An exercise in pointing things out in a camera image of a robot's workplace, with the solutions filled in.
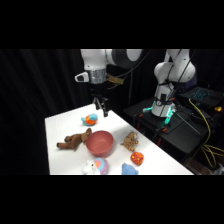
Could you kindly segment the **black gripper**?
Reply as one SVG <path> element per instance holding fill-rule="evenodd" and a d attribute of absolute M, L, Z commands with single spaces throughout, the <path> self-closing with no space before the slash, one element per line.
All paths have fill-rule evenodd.
<path fill-rule="evenodd" d="M 104 117 L 107 117 L 109 108 L 109 99 L 105 98 L 107 92 L 106 83 L 91 84 L 90 91 L 93 96 L 102 97 L 101 103 L 97 97 L 94 97 L 93 103 L 96 106 L 96 110 L 99 110 L 102 107 L 103 115 Z"/>

